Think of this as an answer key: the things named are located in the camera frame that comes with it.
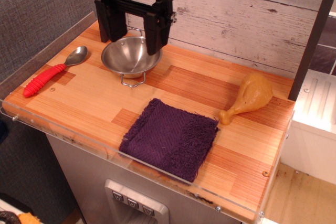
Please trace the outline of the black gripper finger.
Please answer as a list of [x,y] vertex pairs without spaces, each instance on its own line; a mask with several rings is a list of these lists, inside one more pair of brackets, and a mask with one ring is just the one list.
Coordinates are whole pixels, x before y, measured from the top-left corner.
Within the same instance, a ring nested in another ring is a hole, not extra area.
[[155,2],[143,17],[146,47],[149,55],[167,44],[172,24],[172,8],[166,2]]
[[127,34],[125,12],[115,0],[94,0],[102,42],[115,42]]

